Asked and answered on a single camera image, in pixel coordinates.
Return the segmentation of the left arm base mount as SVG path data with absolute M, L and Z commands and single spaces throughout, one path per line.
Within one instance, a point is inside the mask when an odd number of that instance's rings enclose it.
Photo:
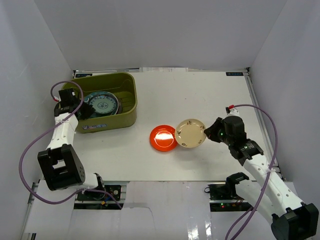
M 104 186 L 121 207 L 124 205 L 123 187 L 119 184 Z M 99 192 L 79 193 L 74 202 L 75 210 L 120 210 L 119 206 L 108 194 Z

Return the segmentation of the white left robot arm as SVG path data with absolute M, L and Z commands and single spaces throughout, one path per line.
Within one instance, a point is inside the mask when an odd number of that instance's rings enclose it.
M 40 151 L 37 159 L 44 179 L 51 191 L 66 188 L 88 189 L 94 199 L 105 196 L 106 187 L 98 173 L 87 173 L 73 148 L 79 117 L 86 117 L 93 109 L 76 96 L 73 88 L 60 90 L 54 108 L 54 120 L 59 124 L 53 130 L 46 150 Z

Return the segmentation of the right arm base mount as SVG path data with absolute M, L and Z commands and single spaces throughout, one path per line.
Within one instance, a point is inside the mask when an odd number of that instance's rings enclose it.
M 224 182 L 208 184 L 204 192 L 209 196 L 210 211 L 218 212 L 245 212 L 252 206 L 243 198 L 232 195 Z

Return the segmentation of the green blue patterned small plate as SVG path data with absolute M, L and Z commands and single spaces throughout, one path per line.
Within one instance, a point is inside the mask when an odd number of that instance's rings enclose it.
M 88 104 L 91 105 L 97 115 L 111 116 L 115 115 L 119 109 L 119 100 L 111 92 L 97 92 L 88 99 Z

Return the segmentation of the orange glossy plate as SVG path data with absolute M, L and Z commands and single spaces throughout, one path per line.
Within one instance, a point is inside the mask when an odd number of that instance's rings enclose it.
M 175 129 L 170 125 L 158 125 L 149 135 L 150 145 L 159 152 L 169 152 L 178 145 L 175 138 Z

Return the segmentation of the cream floral plate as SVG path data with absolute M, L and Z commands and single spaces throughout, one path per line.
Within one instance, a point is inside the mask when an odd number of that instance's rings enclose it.
M 183 120 L 175 128 L 174 137 L 177 143 L 184 148 L 196 148 L 204 143 L 207 136 L 205 135 L 206 127 L 198 119 Z

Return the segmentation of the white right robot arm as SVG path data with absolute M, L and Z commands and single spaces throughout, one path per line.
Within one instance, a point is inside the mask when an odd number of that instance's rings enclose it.
M 242 172 L 232 174 L 226 179 L 229 198 L 245 199 L 267 220 L 277 240 L 305 240 L 316 235 L 319 210 L 313 203 L 304 203 L 270 168 L 260 146 L 247 138 L 239 116 L 217 118 L 204 134 L 213 142 L 226 144 L 232 157 L 259 184 L 252 184 Z

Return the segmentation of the teal scalloped plate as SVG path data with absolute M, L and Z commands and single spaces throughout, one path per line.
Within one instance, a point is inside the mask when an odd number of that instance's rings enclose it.
M 96 91 L 96 92 L 90 93 L 89 95 L 87 95 L 84 98 L 84 102 L 88 103 L 89 98 L 92 97 L 95 93 L 98 93 L 98 92 L 105 92 L 105 91 Z M 107 116 L 109 116 L 109 115 L 103 116 L 103 115 L 96 114 L 96 112 L 95 112 L 89 119 L 107 117 Z

